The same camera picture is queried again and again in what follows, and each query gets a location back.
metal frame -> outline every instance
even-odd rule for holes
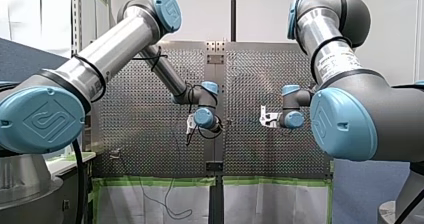
[[[82,50],[82,2],[72,0],[72,53]]]
[[[250,106],[258,105],[257,109],[253,111],[259,113],[261,103],[258,102],[261,101],[255,98],[265,97],[263,104],[266,104],[272,111],[281,111],[282,97],[280,94],[281,88],[284,85],[299,84],[303,88],[310,86],[312,78],[310,77],[309,61],[302,54],[299,47],[295,44],[230,42],[226,43],[226,51],[228,51],[228,60],[226,63],[226,101],[228,104],[226,104],[227,114],[225,118],[228,119],[226,120],[227,122],[232,124],[228,125],[224,137],[226,139],[224,175],[265,175],[307,179],[332,179],[330,169],[331,158],[325,155],[314,142],[312,132],[310,131],[309,110],[307,108],[302,108],[302,112],[305,113],[305,119],[307,120],[305,127],[302,129],[294,131],[268,128],[260,129],[246,124],[247,127],[238,128],[237,131],[232,133],[233,127],[237,128],[238,125],[243,125],[243,123],[237,123],[237,120],[231,120],[231,116],[235,115],[240,118],[241,114],[247,113],[249,115],[250,111],[252,111],[246,109],[236,111],[236,114],[229,113],[239,108],[234,107],[235,102],[239,104],[237,100],[244,99],[246,102],[249,102]],[[253,79],[249,79],[249,77],[246,79],[243,75],[251,76]],[[231,87],[231,83],[235,82],[237,78],[238,81],[241,79],[242,82],[236,86],[238,88],[238,96],[234,95],[233,87]],[[243,139],[234,140],[234,138],[233,140],[229,140],[228,137],[231,137],[231,135],[234,137],[234,134],[238,132],[243,132],[247,139],[256,139],[256,142],[247,143],[243,142]],[[234,155],[236,154],[234,150],[237,150],[239,147],[243,147],[246,153],[238,156]],[[249,150],[250,152],[262,153],[262,155],[264,152],[278,153],[279,156],[267,154],[267,159],[274,161],[271,165],[264,163],[263,160],[262,162],[256,160],[258,156],[251,158]],[[298,164],[293,165],[293,161],[296,160]]]

white wall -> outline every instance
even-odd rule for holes
[[[237,41],[288,42],[293,0],[237,0]]]
[[[111,0],[116,18],[128,0]],[[237,41],[287,41],[287,18],[292,0],[237,0]],[[230,39],[230,0],[178,0],[181,29],[165,40]]]
[[[361,63],[383,74],[392,85],[412,83],[418,0],[363,1],[371,12],[371,31],[357,50]]]
[[[119,8],[129,0],[111,0],[116,20]],[[181,29],[165,40],[223,40],[230,36],[230,0],[177,0],[183,15]]]

white sheet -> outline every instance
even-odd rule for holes
[[[108,6],[102,0],[96,0],[97,38],[101,37],[110,28]]]
[[[0,38],[71,56],[71,0],[0,0]]]
[[[0,0],[0,38],[10,40],[9,0]]]
[[[71,57],[71,0],[41,0],[41,49]]]
[[[41,0],[9,0],[10,37],[34,48],[41,44]]]
[[[96,1],[81,0],[82,48],[96,40]]]

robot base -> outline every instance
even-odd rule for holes
[[[378,208],[378,224],[393,224],[396,221],[395,201],[385,202]]]

silver arm segment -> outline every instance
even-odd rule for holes
[[[381,74],[363,68],[353,51],[369,32],[366,5],[361,0],[296,0],[290,13],[288,36],[305,50],[318,85],[315,93],[298,85],[283,87],[278,126],[302,127],[300,106],[310,106],[315,141],[330,156],[424,161],[422,84],[391,87]]]
[[[69,145],[106,84],[145,47],[177,31],[181,12],[176,0],[133,0],[119,20],[56,70],[42,70],[0,93],[1,148],[41,154]]]

